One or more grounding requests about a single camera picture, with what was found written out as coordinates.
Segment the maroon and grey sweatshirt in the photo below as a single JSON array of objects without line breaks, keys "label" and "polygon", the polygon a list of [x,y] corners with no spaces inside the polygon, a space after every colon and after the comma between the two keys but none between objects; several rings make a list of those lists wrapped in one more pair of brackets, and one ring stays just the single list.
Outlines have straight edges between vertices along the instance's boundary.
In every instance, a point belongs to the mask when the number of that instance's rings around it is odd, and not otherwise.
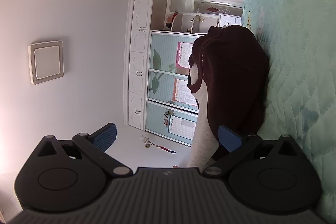
[{"label": "maroon and grey sweatshirt", "polygon": [[227,153],[220,126],[241,138],[262,126],[269,58],[248,28],[210,27],[194,41],[189,66],[187,87],[199,113],[187,165],[203,169]]}]

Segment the mint quilted bee bedspread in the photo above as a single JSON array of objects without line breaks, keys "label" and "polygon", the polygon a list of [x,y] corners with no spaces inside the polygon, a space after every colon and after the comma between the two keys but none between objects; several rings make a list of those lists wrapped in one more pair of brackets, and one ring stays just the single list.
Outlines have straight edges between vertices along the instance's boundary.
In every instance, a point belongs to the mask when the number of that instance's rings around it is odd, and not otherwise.
[{"label": "mint quilted bee bedspread", "polygon": [[321,180],[318,214],[335,223],[335,0],[244,0],[243,24],[270,62],[259,134],[296,140]]}]

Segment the orange framed poster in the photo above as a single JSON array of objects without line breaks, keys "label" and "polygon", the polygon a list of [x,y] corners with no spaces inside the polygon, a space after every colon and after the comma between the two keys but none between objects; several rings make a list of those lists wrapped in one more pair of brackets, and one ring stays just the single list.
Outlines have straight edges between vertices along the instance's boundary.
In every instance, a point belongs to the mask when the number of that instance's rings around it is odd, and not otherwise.
[{"label": "orange framed poster", "polygon": [[174,79],[172,100],[189,106],[197,106],[197,101],[185,80]]}]

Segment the pink framed poster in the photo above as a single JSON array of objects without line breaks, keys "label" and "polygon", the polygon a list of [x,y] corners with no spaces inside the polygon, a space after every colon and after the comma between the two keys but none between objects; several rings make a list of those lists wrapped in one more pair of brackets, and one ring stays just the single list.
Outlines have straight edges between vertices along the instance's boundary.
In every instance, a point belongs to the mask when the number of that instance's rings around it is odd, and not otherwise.
[{"label": "pink framed poster", "polygon": [[177,68],[189,68],[189,57],[192,53],[193,44],[178,42],[175,65]]}]

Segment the white wardrobe with sliding doors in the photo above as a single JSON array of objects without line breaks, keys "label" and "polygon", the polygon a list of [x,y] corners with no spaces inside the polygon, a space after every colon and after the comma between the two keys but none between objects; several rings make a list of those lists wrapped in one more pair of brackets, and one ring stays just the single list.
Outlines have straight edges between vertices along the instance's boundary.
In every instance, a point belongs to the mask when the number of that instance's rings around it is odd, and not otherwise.
[{"label": "white wardrobe with sliding doors", "polygon": [[168,132],[170,116],[196,122],[198,107],[172,100],[174,79],[189,68],[175,65],[178,42],[194,43],[210,27],[242,21],[244,0],[130,0],[124,76],[126,124],[190,145]]}]

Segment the square ceiling lamp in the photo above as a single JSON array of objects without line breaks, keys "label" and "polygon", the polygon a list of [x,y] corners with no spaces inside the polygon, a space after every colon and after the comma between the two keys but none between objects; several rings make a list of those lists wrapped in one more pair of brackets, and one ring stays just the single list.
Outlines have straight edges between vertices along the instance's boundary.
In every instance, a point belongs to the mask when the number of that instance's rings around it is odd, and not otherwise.
[{"label": "square ceiling lamp", "polygon": [[33,85],[64,76],[63,42],[61,40],[29,45],[30,79]]}]

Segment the blue framed poster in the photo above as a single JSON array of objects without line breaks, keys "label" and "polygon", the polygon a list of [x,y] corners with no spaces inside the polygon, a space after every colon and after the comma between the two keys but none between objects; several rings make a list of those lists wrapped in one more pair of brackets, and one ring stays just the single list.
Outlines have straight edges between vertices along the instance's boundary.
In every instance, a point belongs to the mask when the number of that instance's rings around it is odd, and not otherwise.
[{"label": "blue framed poster", "polygon": [[193,140],[197,123],[171,115],[168,132],[185,139]]}]

